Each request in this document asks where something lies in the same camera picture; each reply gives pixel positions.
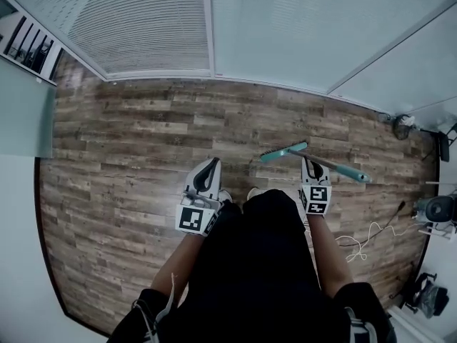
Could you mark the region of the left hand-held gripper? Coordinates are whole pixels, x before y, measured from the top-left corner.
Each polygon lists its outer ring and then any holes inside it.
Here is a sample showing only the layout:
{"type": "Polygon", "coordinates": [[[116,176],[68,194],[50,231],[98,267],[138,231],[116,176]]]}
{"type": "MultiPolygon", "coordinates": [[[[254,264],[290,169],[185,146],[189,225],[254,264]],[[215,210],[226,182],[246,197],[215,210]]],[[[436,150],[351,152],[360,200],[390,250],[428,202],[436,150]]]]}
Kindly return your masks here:
{"type": "Polygon", "coordinates": [[[231,200],[231,195],[221,190],[221,160],[214,157],[201,162],[186,177],[181,201],[176,206],[175,229],[207,237],[225,200],[231,200]]]}

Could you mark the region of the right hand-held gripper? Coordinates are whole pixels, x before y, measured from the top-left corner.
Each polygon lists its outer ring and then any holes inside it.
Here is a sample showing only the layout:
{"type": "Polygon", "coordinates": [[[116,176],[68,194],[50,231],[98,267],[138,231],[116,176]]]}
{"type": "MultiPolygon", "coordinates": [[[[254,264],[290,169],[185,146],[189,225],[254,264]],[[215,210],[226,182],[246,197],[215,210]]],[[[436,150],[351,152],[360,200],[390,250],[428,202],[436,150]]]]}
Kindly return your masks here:
{"type": "Polygon", "coordinates": [[[299,196],[305,213],[324,216],[331,202],[329,169],[303,157],[301,183],[299,196]]]}

